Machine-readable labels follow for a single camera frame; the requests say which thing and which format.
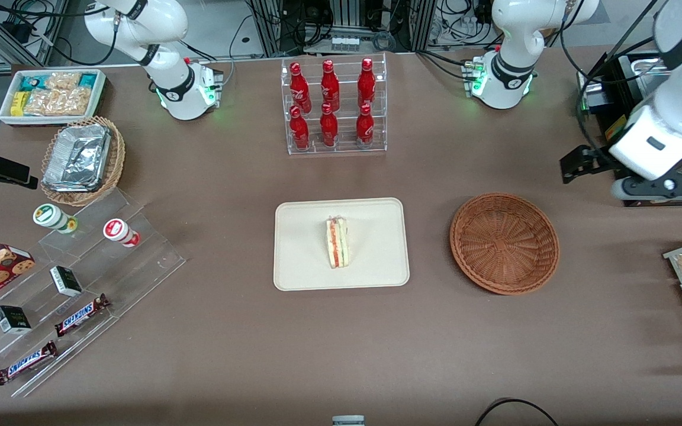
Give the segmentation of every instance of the robotic arm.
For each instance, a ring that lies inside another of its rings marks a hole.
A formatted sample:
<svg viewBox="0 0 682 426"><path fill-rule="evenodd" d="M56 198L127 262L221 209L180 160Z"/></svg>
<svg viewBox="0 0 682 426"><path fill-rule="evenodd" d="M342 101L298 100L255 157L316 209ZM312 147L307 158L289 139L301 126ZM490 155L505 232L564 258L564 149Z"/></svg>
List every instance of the robotic arm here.
<svg viewBox="0 0 682 426"><path fill-rule="evenodd" d="M671 70L670 78L636 106L623 137L609 149L615 159L647 180L660 178L682 160L682 0L668 0L662 6L654 22L654 40ZM618 181L613 194L628 199L620 188Z"/></svg>
<svg viewBox="0 0 682 426"><path fill-rule="evenodd" d="M496 0L491 14L504 32L504 41L499 51L477 56L468 64L469 75L476 78L470 83L470 95L492 108L517 105L544 49L541 30L587 21L598 5L599 0Z"/></svg>
<svg viewBox="0 0 682 426"><path fill-rule="evenodd" d="M188 31L188 17L178 2L105 0L86 11L105 6L106 11L85 16L89 33L107 46L114 40L115 48L144 67L170 115L192 120L219 106L222 74L188 63L174 46Z"/></svg>

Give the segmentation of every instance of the red bottle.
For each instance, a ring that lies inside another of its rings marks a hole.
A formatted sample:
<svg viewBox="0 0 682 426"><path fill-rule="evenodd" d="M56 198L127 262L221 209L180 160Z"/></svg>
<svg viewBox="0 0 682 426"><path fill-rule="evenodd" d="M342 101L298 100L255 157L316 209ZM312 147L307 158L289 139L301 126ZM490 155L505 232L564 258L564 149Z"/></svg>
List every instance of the red bottle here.
<svg viewBox="0 0 682 426"><path fill-rule="evenodd" d="M373 144L373 126L375 121L370 115L370 104L360 107L359 112L359 117L357 117L357 146L367 149Z"/></svg>
<svg viewBox="0 0 682 426"><path fill-rule="evenodd" d="M328 148L333 148L339 139L339 122L333 115L333 107L330 103L323 104L323 116L320 117L320 129L323 130L323 143Z"/></svg>
<svg viewBox="0 0 682 426"><path fill-rule="evenodd" d="M306 151L309 149L309 128L307 127L307 122L301 116L301 110L298 106L292 105L289 113L291 114L289 127L291 127L291 137L294 140L296 149Z"/></svg>
<svg viewBox="0 0 682 426"><path fill-rule="evenodd" d="M375 75L373 75L373 60L366 57L362 59L362 73L357 80L357 91L359 97L357 102L362 108L365 103L373 105L375 100Z"/></svg>
<svg viewBox="0 0 682 426"><path fill-rule="evenodd" d="M320 81L320 89L323 91L323 102L330 104L333 111L341 108L341 92L339 78L333 71L333 61L323 60L323 80Z"/></svg>
<svg viewBox="0 0 682 426"><path fill-rule="evenodd" d="M307 79L301 75L301 67L298 62L292 62L289 69L291 70L291 97L294 103L301 108L302 114L309 114L309 111L312 111L312 101L309 100Z"/></svg>

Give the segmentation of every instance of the white tray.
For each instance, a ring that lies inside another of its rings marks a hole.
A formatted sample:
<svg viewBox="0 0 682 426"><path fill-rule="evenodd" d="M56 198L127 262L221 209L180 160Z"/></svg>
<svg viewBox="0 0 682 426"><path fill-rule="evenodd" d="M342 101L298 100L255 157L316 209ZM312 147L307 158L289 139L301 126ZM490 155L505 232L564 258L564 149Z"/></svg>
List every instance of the white tray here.
<svg viewBox="0 0 682 426"><path fill-rule="evenodd" d="M10 114L10 107L12 106L12 99L17 90L20 89L22 79L28 76L43 76L49 75L53 72L70 72L70 73L84 73L84 75L96 75L96 81L91 89L91 97L89 98L89 105L86 107L86 114L83 115L60 115L56 117L39 117L39 116L22 116L15 117ZM0 120L2 123L11 126L45 126L50 124L67 124L74 121L92 118L99 104L99 99L102 97L102 90L104 88L106 76L102 71L96 68L60 68L55 70L24 70L17 71L12 76L7 95L0 107Z"/></svg>
<svg viewBox="0 0 682 426"><path fill-rule="evenodd" d="M349 266L332 269L325 220L349 221ZM404 210L395 198L285 202L275 210L273 283L281 291L381 288L409 280Z"/></svg>

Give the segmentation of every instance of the brown tabletop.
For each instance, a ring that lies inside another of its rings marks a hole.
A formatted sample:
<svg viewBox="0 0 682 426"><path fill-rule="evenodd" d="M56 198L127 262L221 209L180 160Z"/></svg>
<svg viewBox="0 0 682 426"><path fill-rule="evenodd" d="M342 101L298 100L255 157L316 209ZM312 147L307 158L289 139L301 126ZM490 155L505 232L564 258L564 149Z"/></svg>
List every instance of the brown tabletop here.
<svg viewBox="0 0 682 426"><path fill-rule="evenodd" d="M590 65L602 51L573 52ZM239 63L222 108L191 122L160 107L140 67L106 68L101 114L127 144L120 187L190 261L31 396L0 393L0 424L355 413L370 426L472 424L504 396L560 424L682 424L682 293L661 258L682 246L682 208L622 208L608 173L561 183L558 160L584 142L561 51L544 53L509 111L465 99L460 81L413 54L388 60L389 150L340 159L287 155L279 60ZM2 125L0 156L39 170L53 134ZM487 293L452 259L452 215L489 191L525 197L558 232L559 269L536 293ZM404 205L409 283L273 286L279 204L389 196ZM45 201L0 184L0 242L43 237L30 215Z"/></svg>

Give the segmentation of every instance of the wicker basket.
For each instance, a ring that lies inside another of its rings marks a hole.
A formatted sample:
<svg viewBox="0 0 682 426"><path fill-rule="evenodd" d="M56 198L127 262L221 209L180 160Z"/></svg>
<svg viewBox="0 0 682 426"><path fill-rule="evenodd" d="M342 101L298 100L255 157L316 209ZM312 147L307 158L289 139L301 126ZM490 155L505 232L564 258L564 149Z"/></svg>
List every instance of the wicker basket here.
<svg viewBox="0 0 682 426"><path fill-rule="evenodd" d="M117 131L117 127L114 126L111 121L102 117L87 118L85 120L76 121L75 123L70 123L67 126L78 127L88 126L89 124L102 124L112 131L112 140L110 142L110 151L107 154L107 165L105 166L103 184L95 192L56 192L47 189L46 186L44 186L43 181L41 181L41 189L43 189L46 196L53 202L83 207L101 197L102 194L106 193L109 189L117 186L117 181L120 180L120 175L122 175L123 172L123 161L125 160L125 142L123 141L123 135ZM54 135L52 143L50 143L49 148L46 149L46 155L41 162L41 173L46 173L46 166L49 164L49 159L52 158L54 141L57 140L58 135L59 132Z"/></svg>
<svg viewBox="0 0 682 426"><path fill-rule="evenodd" d="M476 284L498 294L539 289L554 275L559 240L549 219L530 202L489 192L457 210L449 232L452 254Z"/></svg>

